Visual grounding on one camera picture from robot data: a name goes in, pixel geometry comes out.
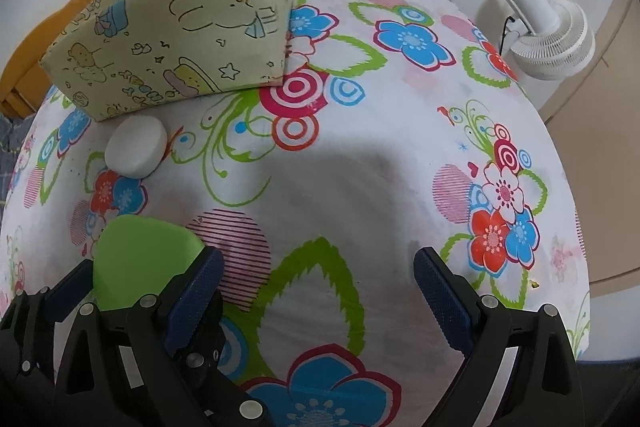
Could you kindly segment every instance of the beige box with white drawing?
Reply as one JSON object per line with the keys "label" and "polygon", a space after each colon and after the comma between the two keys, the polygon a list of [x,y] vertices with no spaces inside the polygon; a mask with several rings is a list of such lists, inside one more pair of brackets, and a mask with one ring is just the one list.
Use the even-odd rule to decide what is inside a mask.
{"label": "beige box with white drawing", "polygon": [[95,120],[278,86],[291,0],[96,0],[48,49],[52,82]]}

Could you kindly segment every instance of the white electric fan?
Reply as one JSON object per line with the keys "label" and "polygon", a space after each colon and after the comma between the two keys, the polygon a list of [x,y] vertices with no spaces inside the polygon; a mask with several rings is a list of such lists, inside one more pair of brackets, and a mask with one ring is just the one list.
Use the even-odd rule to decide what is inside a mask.
{"label": "white electric fan", "polygon": [[596,49],[587,17],[569,0],[507,0],[519,17],[507,26],[510,49],[522,71],[540,80],[563,80],[587,67]]}

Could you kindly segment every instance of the textured blue pad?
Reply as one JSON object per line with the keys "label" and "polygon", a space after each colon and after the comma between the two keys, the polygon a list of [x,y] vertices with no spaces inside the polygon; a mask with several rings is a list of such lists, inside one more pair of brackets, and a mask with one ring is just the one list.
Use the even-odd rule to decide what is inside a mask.
{"label": "textured blue pad", "polygon": [[94,287],[94,262],[85,259],[51,291],[44,300],[44,317],[49,323],[62,322]]}
{"label": "textured blue pad", "polygon": [[222,252],[214,249],[171,308],[163,341],[164,350],[170,357],[191,341],[224,272],[225,259]]}
{"label": "textured blue pad", "polygon": [[415,255],[414,277],[451,349],[468,357],[474,349],[471,318],[424,250]]}

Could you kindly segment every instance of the green plastic lid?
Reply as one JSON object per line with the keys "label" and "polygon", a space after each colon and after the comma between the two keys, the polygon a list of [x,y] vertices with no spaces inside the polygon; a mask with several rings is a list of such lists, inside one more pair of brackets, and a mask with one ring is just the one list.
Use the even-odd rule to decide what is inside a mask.
{"label": "green plastic lid", "polygon": [[119,216],[94,249],[94,297],[101,311],[133,306],[143,295],[159,295],[184,273],[204,248],[193,232],[142,216]]}

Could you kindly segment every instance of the star print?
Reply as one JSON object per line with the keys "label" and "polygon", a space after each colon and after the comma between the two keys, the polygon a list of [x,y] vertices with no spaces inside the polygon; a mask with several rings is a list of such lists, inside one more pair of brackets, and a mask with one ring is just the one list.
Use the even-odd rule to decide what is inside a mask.
{"label": "star print", "polygon": [[228,63],[225,68],[218,68],[218,71],[222,73],[222,78],[229,78],[231,80],[235,80],[236,75],[240,73],[239,70],[234,68],[234,65],[231,62]]}

